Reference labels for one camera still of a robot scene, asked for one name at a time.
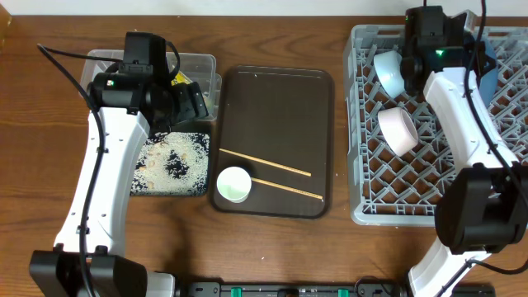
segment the clear plastic container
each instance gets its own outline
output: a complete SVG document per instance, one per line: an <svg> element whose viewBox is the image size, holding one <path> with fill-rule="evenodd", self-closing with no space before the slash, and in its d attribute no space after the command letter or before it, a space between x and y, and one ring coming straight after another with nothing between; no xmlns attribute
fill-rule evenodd
<svg viewBox="0 0 528 297"><path fill-rule="evenodd" d="M117 49L94 49L88 53L94 57L123 59L123 50ZM205 105L209 115L202 120L216 120L220 100L220 89L222 78L216 74L216 59L210 54L188 54L180 53L180 72L185 74L193 82L200 85L205 97ZM104 72L112 62L87 60L82 70L81 86L86 90L88 84L98 73ZM167 53L167 64L169 71L176 67L176 56Z"/></svg>

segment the wooden table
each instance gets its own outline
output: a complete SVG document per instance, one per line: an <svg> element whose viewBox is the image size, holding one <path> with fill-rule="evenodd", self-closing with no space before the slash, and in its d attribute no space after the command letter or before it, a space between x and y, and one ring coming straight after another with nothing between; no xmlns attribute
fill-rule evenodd
<svg viewBox="0 0 528 297"><path fill-rule="evenodd" d="M402 17L16 16L0 55L0 295L41 295L28 274L31 253L50 250L68 213L87 142L87 107L35 45L74 53L123 49L126 31L157 33L180 52L216 57L217 73L237 64L319 68L336 85L334 188L317 220L223 214L205 197L132 197L126 256L185 281L352 283L364 275L401 279L435 238L434 229L359 226L347 190L347 109L342 51L357 24ZM528 26L528 18L490 26ZM84 61L59 57L78 79ZM492 256L513 268L528 239ZM464 282L528 295L528 274L474 268Z"/></svg>

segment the wooden chopstick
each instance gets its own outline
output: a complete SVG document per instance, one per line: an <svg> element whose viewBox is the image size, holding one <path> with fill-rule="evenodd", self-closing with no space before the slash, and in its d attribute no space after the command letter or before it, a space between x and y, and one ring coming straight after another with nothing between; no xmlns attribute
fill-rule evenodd
<svg viewBox="0 0 528 297"><path fill-rule="evenodd" d="M274 182L271 182L271 181L263 181L262 179L258 179L258 178L255 178L255 177L252 177L251 180L254 181L254 182L261 183L263 185L274 186L274 187L282 189L282 190L292 191L292 192L297 193L297 194L310 196L310 197L317 198L317 199L320 199L320 200L323 199L323 197L321 195L317 195L317 194L310 193L310 192L307 192L307 191L294 189L294 188L289 187L289 186L282 186L282 185L279 185L279 184L275 184Z"/></svg>
<svg viewBox="0 0 528 297"><path fill-rule="evenodd" d="M281 164L277 164L277 163L274 163L274 162L262 160L260 158L255 158L255 157L252 157L252 156L248 156L248 155L245 155L243 153L236 153L236 152L233 152L233 151L230 151L230 150L227 150L227 149L223 149L223 148L220 149L220 152L231 153L232 155L235 155L235 156L246 158L248 160L252 160L252 161L255 161L255 162L263 163L263 164L270 165L270 166L273 166L273 167L278 167L280 169L284 169L284 170L288 170L288 171L295 172L295 173L298 173L298 174L302 174L302 175L307 176L307 177L311 177L312 176L312 173L310 173L310 172L305 172L305 171L302 171L302 170L299 170L299 169L295 169L295 168L292 168L292 167L287 167L285 165L281 165Z"/></svg>

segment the white wall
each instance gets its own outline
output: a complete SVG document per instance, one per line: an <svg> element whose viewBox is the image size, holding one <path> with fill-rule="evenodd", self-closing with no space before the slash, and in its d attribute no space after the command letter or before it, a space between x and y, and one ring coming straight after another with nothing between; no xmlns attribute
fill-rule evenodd
<svg viewBox="0 0 528 297"><path fill-rule="evenodd" d="M422 0L0 0L12 15L401 16ZM454 15L479 0L429 0ZM487 0L489 16L528 16L528 0Z"/></svg>

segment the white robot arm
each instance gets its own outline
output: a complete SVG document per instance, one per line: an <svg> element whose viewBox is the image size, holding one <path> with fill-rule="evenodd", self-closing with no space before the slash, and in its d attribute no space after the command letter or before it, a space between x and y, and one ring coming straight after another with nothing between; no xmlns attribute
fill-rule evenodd
<svg viewBox="0 0 528 297"><path fill-rule="evenodd" d="M127 113L126 108L102 107L99 111L106 133L106 149L92 195L87 221L87 252L107 247L109 255L125 256L125 217L129 204L132 176L139 152L149 135L145 117ZM79 218L83 211L88 184L99 145L93 115L88 117L88 144L75 197L54 247L62 245L65 252L79 252ZM173 297L176 278L167 273L147 272L146 297Z"/></svg>
<svg viewBox="0 0 528 297"><path fill-rule="evenodd" d="M485 167L502 167L497 158L489 152L486 140L477 126L464 97L465 68L444 68L442 72L431 73L423 90L445 133L445 137L453 153L455 170L459 172L464 167L472 167L475 163L483 163ZM502 141L484 107L477 89L474 72L469 75L469 88L474 90L472 98L480 120L485 124L488 134L497 143L501 155L511 164L517 160L515 154ZM491 254L486 251L465 252L454 255L443 245L439 238L427 252L426 256L411 269L408 274L409 285L414 297L435 296L442 290L451 277L470 259L483 261ZM469 270L465 270L457 281L445 288L442 296L451 296L456 283Z"/></svg>

